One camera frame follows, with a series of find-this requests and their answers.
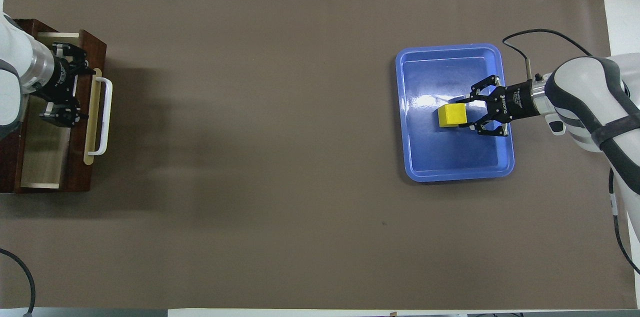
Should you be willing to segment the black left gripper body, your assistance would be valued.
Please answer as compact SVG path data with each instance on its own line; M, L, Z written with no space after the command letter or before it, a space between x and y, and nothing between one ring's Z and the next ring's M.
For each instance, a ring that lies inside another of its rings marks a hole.
M73 96L74 76L70 74L70 64L64 58L54 57L54 70L48 82L37 89L37 96L55 105L75 106Z

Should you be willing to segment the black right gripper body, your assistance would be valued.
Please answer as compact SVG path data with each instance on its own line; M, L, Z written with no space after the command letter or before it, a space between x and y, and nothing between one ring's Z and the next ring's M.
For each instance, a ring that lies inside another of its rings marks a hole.
M511 86L494 89L494 120L499 123L537 117L540 115L533 98L533 82L527 80Z

